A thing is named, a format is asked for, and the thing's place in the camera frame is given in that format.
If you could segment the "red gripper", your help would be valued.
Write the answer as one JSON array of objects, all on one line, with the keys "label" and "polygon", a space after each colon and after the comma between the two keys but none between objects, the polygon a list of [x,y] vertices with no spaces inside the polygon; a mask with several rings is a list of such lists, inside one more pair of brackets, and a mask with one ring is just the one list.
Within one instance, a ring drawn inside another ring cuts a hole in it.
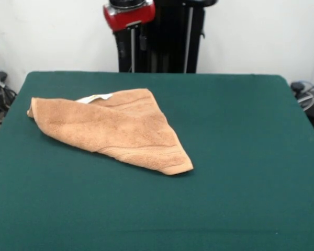
[{"label": "red gripper", "polygon": [[154,1],[108,1],[103,6],[103,14],[109,28],[116,32],[116,44],[119,59],[126,56],[125,36],[122,30],[141,25],[140,50],[147,50],[146,24],[155,17]]}]

